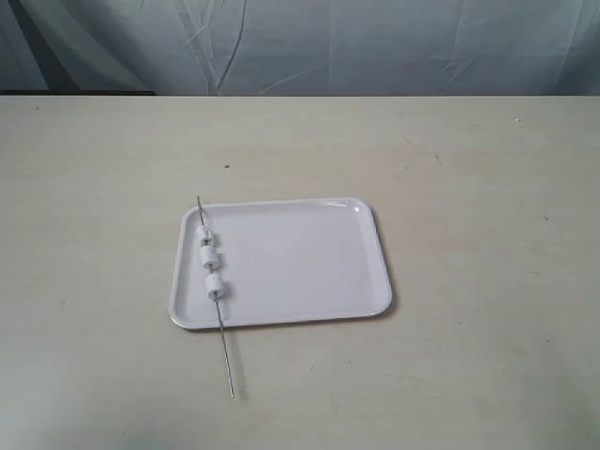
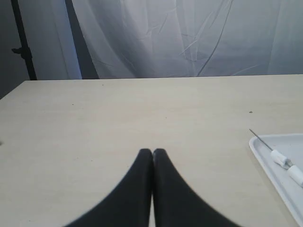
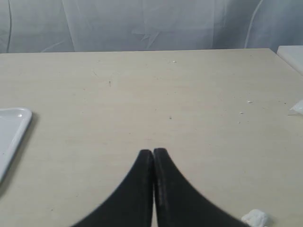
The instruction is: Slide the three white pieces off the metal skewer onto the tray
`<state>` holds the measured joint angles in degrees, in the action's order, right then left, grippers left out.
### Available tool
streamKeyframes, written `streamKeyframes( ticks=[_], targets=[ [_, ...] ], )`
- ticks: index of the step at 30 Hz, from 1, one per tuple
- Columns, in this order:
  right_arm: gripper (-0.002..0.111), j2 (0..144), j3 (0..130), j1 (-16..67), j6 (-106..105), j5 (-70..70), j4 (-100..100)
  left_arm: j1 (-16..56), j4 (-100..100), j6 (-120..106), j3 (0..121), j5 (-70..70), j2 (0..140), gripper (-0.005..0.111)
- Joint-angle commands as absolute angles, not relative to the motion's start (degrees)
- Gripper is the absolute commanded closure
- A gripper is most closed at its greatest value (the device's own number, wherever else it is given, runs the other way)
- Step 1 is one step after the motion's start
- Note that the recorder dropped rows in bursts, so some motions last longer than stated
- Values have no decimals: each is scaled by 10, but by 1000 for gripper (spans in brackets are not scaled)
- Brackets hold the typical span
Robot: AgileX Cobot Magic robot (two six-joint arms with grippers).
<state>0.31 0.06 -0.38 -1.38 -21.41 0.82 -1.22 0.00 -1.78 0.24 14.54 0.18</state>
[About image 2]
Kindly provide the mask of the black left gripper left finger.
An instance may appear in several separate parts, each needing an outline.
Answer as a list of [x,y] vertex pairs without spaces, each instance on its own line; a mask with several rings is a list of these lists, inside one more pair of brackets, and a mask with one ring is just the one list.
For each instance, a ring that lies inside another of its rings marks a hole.
[[147,227],[152,197],[152,152],[143,148],[132,166],[99,204],[68,227]]

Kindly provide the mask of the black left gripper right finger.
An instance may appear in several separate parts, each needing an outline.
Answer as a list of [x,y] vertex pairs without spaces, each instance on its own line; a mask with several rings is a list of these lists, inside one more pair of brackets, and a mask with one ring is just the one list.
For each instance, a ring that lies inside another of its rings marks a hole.
[[181,177],[166,150],[153,152],[153,205],[157,227],[237,227],[212,208]]

